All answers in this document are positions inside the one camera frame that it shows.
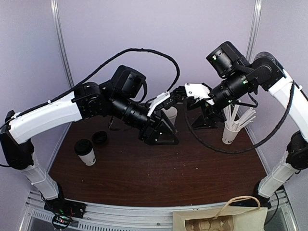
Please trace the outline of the white paper cup stack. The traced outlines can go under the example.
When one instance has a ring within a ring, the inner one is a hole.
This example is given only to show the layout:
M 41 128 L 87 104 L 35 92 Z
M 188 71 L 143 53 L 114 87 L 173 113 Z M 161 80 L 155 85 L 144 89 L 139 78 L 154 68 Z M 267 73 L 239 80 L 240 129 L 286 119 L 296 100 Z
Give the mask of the white paper cup stack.
M 166 116 L 168 117 L 170 122 L 173 125 L 175 125 L 176 117 L 177 117 L 177 114 L 178 114 L 178 110 L 175 107 L 170 107 L 169 109 L 165 109 L 164 113 L 166 114 Z

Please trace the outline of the white paper bag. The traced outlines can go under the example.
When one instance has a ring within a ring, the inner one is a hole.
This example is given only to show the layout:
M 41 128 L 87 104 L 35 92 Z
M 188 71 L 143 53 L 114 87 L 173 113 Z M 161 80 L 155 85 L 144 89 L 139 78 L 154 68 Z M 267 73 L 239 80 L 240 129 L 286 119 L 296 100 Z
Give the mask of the white paper bag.
M 268 208 L 253 196 L 238 196 L 219 208 L 174 211 L 174 231 L 263 231 Z

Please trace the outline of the cardboard cup carrier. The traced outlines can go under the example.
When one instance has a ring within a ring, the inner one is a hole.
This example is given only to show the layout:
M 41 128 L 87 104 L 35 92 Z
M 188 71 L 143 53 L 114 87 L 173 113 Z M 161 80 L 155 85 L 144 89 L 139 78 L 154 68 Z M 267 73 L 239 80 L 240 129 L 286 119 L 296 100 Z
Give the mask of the cardboard cup carrier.
M 186 219 L 185 229 L 187 231 L 233 231 L 233 217 Z

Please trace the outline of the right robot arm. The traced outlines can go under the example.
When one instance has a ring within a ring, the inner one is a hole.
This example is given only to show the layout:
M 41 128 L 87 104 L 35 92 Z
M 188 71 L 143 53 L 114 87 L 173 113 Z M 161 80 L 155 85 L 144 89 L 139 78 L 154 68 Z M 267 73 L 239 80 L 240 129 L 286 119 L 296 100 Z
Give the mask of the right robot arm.
M 308 167 L 308 98 L 279 61 L 269 52 L 260 52 L 252 63 L 229 41 L 223 42 L 207 56 L 222 82 L 214 88 L 206 84 L 185 84 L 188 97 L 202 107 L 201 122 L 210 124 L 230 104 L 238 104 L 245 94 L 258 88 L 270 93 L 292 118 L 298 131 L 291 136 L 280 162 L 253 190 L 252 198 L 239 202 L 250 212 L 269 204 L 269 199 L 294 174 Z

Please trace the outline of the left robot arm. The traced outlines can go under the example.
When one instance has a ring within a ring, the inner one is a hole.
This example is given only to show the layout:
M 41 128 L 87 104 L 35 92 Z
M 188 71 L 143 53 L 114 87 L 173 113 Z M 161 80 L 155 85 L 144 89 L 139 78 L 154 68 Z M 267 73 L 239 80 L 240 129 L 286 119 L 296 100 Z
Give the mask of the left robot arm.
M 69 210 L 61 186 L 34 159 L 31 138 L 59 125 L 94 116 L 114 116 L 139 130 L 138 138 L 148 145 L 179 143 L 173 124 L 134 101 L 145 82 L 140 72 L 121 65 L 112 78 L 102 84 L 89 82 L 71 93 L 28 113 L 10 111 L 0 131 L 0 143 L 8 165 L 24 172 L 41 192 L 46 204 L 59 214 Z

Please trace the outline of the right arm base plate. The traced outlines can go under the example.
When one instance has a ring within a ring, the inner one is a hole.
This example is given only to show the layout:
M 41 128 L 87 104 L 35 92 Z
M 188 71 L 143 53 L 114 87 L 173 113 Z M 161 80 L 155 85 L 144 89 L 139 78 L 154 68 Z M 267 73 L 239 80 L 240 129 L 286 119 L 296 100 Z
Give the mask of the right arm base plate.
M 271 209 L 272 205 L 270 201 L 260 202 L 261 207 L 266 207 L 267 209 Z

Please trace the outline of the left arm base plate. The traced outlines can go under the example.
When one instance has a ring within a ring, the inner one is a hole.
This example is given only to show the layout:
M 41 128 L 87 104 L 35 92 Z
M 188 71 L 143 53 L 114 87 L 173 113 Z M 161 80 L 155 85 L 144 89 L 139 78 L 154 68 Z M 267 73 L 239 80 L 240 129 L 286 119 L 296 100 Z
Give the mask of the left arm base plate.
M 83 218 L 86 211 L 86 205 L 80 202 L 58 199 L 44 202 L 44 209 L 53 213 L 51 224 L 58 230 L 68 228 L 74 218 Z

